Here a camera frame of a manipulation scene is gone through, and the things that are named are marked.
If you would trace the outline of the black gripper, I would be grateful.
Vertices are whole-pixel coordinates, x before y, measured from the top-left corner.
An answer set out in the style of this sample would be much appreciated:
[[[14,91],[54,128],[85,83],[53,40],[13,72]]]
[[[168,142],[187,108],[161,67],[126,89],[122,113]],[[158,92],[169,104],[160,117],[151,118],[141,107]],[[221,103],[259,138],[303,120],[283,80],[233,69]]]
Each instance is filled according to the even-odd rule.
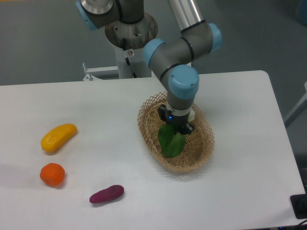
[[[189,123],[191,107],[185,110],[178,110],[162,104],[157,111],[160,119],[167,124],[173,125],[176,132],[182,135],[190,135],[194,131],[194,125]]]

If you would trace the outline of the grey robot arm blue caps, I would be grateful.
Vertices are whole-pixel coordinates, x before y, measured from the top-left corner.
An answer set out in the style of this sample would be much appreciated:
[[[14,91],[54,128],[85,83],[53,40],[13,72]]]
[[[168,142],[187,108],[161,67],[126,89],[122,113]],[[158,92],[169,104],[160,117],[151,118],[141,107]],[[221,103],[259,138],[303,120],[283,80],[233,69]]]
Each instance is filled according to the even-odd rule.
[[[218,49],[222,34],[207,23],[195,0],[171,0],[169,6],[181,37],[172,43],[158,38],[156,20],[144,10],[142,0],[78,0],[76,7],[92,29],[104,28],[113,46],[121,79],[155,75],[167,91],[158,108],[162,121],[175,131],[190,134],[188,118],[199,88],[199,75],[190,63]]]

